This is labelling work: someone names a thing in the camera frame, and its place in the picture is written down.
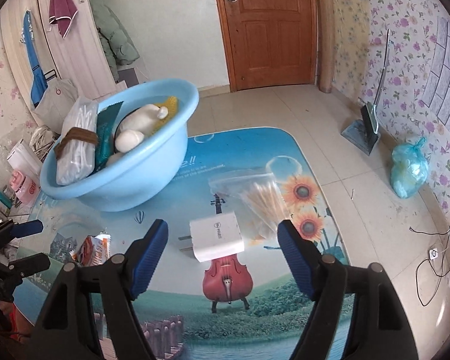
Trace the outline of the white plush with yellow hood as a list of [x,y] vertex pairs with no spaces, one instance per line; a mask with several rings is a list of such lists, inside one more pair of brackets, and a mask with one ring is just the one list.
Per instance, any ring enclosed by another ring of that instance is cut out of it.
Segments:
[[114,153],[106,165],[116,163],[126,153],[150,138],[175,117],[178,110],[178,98],[170,96],[163,103],[144,105],[126,116],[118,125],[113,141]]

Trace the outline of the dark green snack packet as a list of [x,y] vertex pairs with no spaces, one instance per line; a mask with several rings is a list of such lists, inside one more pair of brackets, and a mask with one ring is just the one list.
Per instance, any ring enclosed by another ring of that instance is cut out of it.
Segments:
[[113,125],[121,107],[122,102],[118,102],[108,106],[97,115],[98,143],[95,149],[94,173],[103,169],[109,157],[113,154]]

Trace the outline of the red white snack packet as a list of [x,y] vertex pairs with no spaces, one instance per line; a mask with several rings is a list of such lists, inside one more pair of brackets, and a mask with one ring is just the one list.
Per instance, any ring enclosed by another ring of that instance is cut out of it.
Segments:
[[101,265],[110,258],[110,239],[111,236],[105,233],[87,236],[71,257],[81,267]]

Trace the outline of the pink mini appliance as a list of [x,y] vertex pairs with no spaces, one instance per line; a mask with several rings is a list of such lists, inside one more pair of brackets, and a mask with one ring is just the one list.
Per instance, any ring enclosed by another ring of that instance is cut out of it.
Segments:
[[24,206],[33,206],[40,193],[40,186],[19,170],[12,171],[9,186]]

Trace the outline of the white power adapter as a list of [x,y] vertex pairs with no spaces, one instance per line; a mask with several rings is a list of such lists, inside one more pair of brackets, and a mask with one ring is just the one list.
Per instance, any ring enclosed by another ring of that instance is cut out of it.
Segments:
[[245,241],[234,212],[194,219],[189,223],[189,229],[190,235],[180,240],[190,240],[191,245],[180,251],[193,255],[199,263],[245,251]]

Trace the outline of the light blue plastic basin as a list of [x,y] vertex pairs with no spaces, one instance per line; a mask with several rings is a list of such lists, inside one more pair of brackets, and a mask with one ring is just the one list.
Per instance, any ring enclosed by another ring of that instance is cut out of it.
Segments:
[[199,102],[187,80],[155,80],[97,102],[79,97],[40,172],[42,191],[98,211],[125,211],[163,190],[184,160]]

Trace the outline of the white electric kettle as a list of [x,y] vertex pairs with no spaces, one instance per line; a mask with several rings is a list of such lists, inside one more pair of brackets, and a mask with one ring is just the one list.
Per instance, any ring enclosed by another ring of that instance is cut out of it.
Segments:
[[18,170],[29,176],[35,183],[40,182],[40,172],[43,163],[39,160],[32,148],[21,139],[6,157],[13,170]]

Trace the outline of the bag of cotton swabs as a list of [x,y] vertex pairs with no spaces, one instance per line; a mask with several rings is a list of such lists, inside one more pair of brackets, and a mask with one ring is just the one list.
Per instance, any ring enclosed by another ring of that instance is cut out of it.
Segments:
[[273,240],[279,224],[290,219],[275,175],[265,169],[240,169],[209,179],[212,193],[240,201],[258,221],[258,234]]

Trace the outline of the grey tote bag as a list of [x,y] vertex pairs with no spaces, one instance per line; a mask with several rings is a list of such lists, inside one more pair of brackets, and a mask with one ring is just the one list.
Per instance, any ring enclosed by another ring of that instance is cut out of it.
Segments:
[[78,97],[79,92],[70,79],[54,78],[49,81],[48,88],[32,113],[43,125],[55,133],[61,133],[65,117]]

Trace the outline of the light blue trash bag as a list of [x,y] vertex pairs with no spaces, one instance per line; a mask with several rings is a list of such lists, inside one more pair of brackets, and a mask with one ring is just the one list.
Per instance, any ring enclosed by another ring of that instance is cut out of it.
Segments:
[[393,191],[402,199],[414,196],[428,178],[429,166],[422,147],[426,137],[415,144],[403,143],[393,148],[390,183]]

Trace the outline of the white wardrobe cabinet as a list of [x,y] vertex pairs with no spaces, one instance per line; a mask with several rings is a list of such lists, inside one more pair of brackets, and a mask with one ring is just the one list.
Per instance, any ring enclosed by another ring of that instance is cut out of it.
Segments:
[[7,0],[0,11],[1,33],[13,78],[26,107],[32,109],[33,74],[21,41],[23,18],[31,13],[34,49],[44,72],[69,79],[82,96],[101,101],[126,86],[118,85],[101,45],[89,0],[72,0],[78,12],[69,33],[62,37],[49,23],[51,0]]

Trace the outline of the rolled bamboo mat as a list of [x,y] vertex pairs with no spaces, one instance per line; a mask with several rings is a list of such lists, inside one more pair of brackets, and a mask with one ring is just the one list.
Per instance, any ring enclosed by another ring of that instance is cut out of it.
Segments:
[[317,0],[318,12],[318,87],[330,94],[335,66],[335,19],[333,0]]

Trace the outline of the green padded jacket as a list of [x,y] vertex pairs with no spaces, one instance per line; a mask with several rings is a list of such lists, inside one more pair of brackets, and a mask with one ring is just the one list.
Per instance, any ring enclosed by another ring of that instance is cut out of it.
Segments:
[[89,3],[109,69],[113,79],[119,82],[119,66],[133,64],[140,54],[127,30],[105,0],[89,0]]

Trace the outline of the maroon towel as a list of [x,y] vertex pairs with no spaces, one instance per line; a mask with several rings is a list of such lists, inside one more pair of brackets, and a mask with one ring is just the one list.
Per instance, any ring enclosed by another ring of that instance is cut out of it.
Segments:
[[66,38],[78,9],[74,0],[50,0],[49,2],[49,24],[56,25],[58,33]]

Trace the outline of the brown wooden door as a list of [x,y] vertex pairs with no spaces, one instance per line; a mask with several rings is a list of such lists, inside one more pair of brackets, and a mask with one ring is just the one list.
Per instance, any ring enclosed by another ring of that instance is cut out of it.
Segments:
[[232,91],[314,83],[316,0],[216,0]]

